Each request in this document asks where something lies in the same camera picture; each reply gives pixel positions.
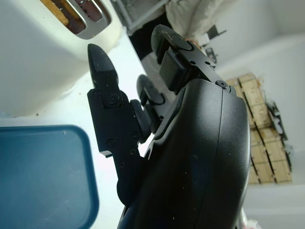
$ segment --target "white countertop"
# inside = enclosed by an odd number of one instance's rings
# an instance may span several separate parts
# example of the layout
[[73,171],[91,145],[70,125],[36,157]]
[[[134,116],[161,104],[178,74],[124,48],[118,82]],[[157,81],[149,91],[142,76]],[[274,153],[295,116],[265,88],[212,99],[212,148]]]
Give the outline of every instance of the white countertop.
[[[109,57],[119,76],[119,87],[129,100],[138,99],[136,80],[145,73],[127,35],[123,35]],[[95,176],[98,186],[100,208],[92,229],[116,229],[123,211],[116,183],[117,175],[113,159],[105,158],[99,153],[93,128],[87,92],[93,88],[90,73],[85,74],[67,94],[66,97],[53,102],[36,115],[27,117],[5,117],[0,115],[0,126],[29,125],[76,125],[89,136]],[[139,147],[143,155],[150,140]]]

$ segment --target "stacked cardboard boxes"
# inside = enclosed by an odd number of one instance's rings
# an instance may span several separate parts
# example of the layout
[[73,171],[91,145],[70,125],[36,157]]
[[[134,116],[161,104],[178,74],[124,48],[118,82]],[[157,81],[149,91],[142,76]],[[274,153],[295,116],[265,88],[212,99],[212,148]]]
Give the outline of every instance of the stacked cardboard boxes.
[[290,166],[281,136],[273,129],[260,84],[249,73],[228,80],[247,104],[251,128],[251,167],[249,184],[290,182]]

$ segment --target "person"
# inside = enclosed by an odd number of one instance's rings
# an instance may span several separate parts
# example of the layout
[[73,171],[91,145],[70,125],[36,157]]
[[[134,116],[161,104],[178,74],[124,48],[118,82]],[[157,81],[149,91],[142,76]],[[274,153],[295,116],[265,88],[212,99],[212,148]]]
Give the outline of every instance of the person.
[[166,25],[196,44],[198,37],[215,25],[217,19],[240,0],[170,0],[165,13],[146,23],[130,40],[142,60],[152,52],[151,35],[158,24]]

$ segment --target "white ceiling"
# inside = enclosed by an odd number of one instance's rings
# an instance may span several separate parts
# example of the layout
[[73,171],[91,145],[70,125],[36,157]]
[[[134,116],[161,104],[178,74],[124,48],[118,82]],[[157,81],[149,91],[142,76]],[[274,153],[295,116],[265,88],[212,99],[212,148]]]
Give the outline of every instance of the white ceiling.
[[269,0],[281,33],[305,32],[305,0]]

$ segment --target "blue plastic lid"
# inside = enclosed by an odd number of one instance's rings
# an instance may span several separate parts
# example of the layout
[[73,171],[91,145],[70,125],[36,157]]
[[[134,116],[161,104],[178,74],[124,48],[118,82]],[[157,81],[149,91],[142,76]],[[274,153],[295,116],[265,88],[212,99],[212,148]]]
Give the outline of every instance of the blue plastic lid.
[[0,128],[0,229],[88,229],[98,209],[82,129]]

